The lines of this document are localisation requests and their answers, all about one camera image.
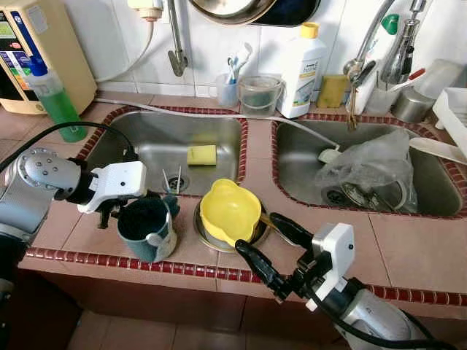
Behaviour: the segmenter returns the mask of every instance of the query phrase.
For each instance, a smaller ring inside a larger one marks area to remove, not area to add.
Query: dish rack
[[[467,89],[447,87],[436,100],[433,111],[438,129],[446,129],[460,151],[467,157]]]

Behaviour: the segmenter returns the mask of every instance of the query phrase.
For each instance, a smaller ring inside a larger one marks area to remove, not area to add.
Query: double sink
[[[299,123],[336,140],[341,151],[400,128],[360,123],[358,129],[350,133],[344,122],[301,120]],[[242,126],[238,120],[129,112],[115,118],[111,126],[124,132],[137,148],[140,160],[148,168],[148,187],[153,191],[164,192],[166,189],[163,170],[170,188],[176,188],[180,166],[180,192],[184,195],[202,196],[216,179],[237,179],[242,141]],[[410,137],[417,136],[411,131],[408,133]],[[217,145],[217,165],[187,166],[188,147],[204,144]],[[103,167],[120,162],[124,147],[119,138],[104,133],[88,156],[89,166]],[[276,147],[279,186],[297,201],[329,204],[313,186],[314,175],[323,167],[317,157],[329,146],[292,125],[280,124]],[[419,213],[442,217],[456,215],[462,208],[463,199],[439,159],[415,149],[410,149],[410,156]]]

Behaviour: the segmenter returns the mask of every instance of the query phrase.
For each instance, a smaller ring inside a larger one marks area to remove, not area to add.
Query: blue mug
[[[166,259],[175,249],[172,218],[180,212],[177,197],[141,198],[122,209],[118,233],[133,253],[147,263]]]

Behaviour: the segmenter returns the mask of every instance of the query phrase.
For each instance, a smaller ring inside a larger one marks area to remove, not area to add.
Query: white hose
[[[141,109],[146,109],[148,111],[153,111],[153,112],[163,112],[171,115],[178,115],[181,117],[194,117],[194,118],[236,118],[236,119],[258,119],[254,117],[248,117],[242,114],[194,114],[194,113],[184,113],[184,112],[176,112],[176,111],[170,111],[168,109],[163,109],[163,108],[158,108],[154,106],[148,106],[146,104],[137,104],[135,102],[130,102],[130,101],[119,101],[119,100],[109,100],[106,98],[95,98],[95,102],[100,102],[103,104],[125,104],[128,106],[133,106],[133,107],[138,107]],[[330,145],[334,146],[336,149],[339,149],[339,144],[337,144],[334,141],[331,141],[327,137],[321,135],[320,133],[317,133],[316,131],[307,128],[305,125],[302,125],[298,122],[294,122],[293,120],[289,120],[286,118],[281,118],[281,117],[266,117],[264,118],[265,120],[273,120],[279,123],[284,123],[288,125],[292,125],[300,130],[303,130],[310,135],[313,135],[314,137],[329,143]]]
[[[154,22],[148,21],[147,22],[147,38],[146,38],[146,43],[144,44],[143,50],[140,52],[138,57],[133,59],[132,62],[130,62],[121,72],[110,75],[108,77],[103,77],[103,78],[98,78],[95,79],[96,82],[108,82],[109,80],[115,79],[119,77],[122,74],[125,74],[127,71],[132,69],[140,60],[143,58],[144,54],[146,53],[149,45],[151,44],[151,41],[153,40],[153,35],[154,35]]]

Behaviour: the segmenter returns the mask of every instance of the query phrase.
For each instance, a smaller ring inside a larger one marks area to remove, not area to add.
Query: red tile border
[[[210,109],[210,108],[194,108],[194,107],[171,107],[171,106],[154,106],[161,109],[166,109],[168,111],[173,112],[182,112],[182,113],[190,113],[190,114],[239,114],[238,112],[234,112],[228,109]],[[118,108],[112,112],[110,112],[102,122],[105,125],[110,125],[112,121],[119,117],[122,114],[129,113],[129,112],[136,112],[142,111],[143,109],[132,107],[132,106],[123,106]],[[236,178],[236,182],[239,184],[242,182],[246,175],[247,175],[247,142],[248,142],[248,121],[244,118],[237,119],[240,123],[241,130],[240,130],[240,156],[239,156],[239,171]],[[86,141],[86,144],[82,147],[82,149],[78,152],[76,156],[77,159],[85,160],[100,137],[104,134],[104,129],[97,128],[93,135]],[[185,198],[200,198],[200,195],[178,195],[180,197]]]
[[[425,128],[423,125],[420,124],[411,124],[407,122],[401,122],[400,120],[397,120],[394,117],[384,117],[382,119],[381,117],[372,117],[372,116],[364,116],[363,118],[365,120],[365,123],[384,123],[384,124],[392,124],[392,125],[397,125],[401,126],[405,129],[408,129],[410,131],[413,131],[414,133],[423,136],[423,137],[428,137],[430,139],[435,139],[436,136],[431,133],[427,128]],[[319,121],[334,121],[334,122],[342,122],[345,123],[347,120],[347,116],[343,114],[314,114],[314,113],[309,113],[307,115],[304,115],[302,117],[299,117],[299,120],[319,120]],[[298,204],[301,204],[306,207],[315,207],[315,208],[324,208],[324,209],[335,209],[335,210],[353,210],[353,211],[364,211],[368,213],[377,213],[377,211],[371,211],[369,209],[359,209],[359,208],[342,208],[340,206],[320,206],[320,205],[315,205],[315,204],[309,204],[309,203],[304,203],[291,195],[287,193],[287,191],[284,189],[284,187],[281,186],[279,182],[279,165],[278,165],[278,155],[279,155],[279,150],[278,150],[278,144],[277,144],[277,129],[279,127],[278,122],[272,122],[271,124],[271,134],[272,134],[272,179],[275,183],[275,185],[280,189],[280,191],[289,199],[292,201],[295,201]],[[410,216],[410,217],[429,217],[432,219],[462,219],[464,217],[467,217],[467,175],[462,175],[459,165],[455,162],[452,162],[451,160],[446,160],[446,159],[440,159],[441,164],[444,167],[444,170],[447,172],[449,175],[452,183],[456,186],[460,196],[463,199],[463,207],[457,213],[456,215],[453,215],[451,217],[439,217],[436,215],[424,215],[424,214],[411,214],[411,213],[399,213],[399,214],[393,214],[393,213],[378,213],[378,214],[384,214],[384,215],[403,215],[403,216]]]
[[[170,273],[174,275],[197,276],[205,279],[224,279],[244,283],[261,283],[261,280],[249,270],[237,268],[222,268],[215,266],[194,265],[183,262],[142,262],[130,257],[116,257],[106,254],[93,254],[84,252],[68,252],[64,250],[29,248],[27,257],[36,259],[66,261],[70,263],[106,265],[129,270]],[[386,300],[409,301],[434,305],[465,306],[467,307],[467,294],[421,290],[410,288],[397,288],[367,284],[368,290]]]

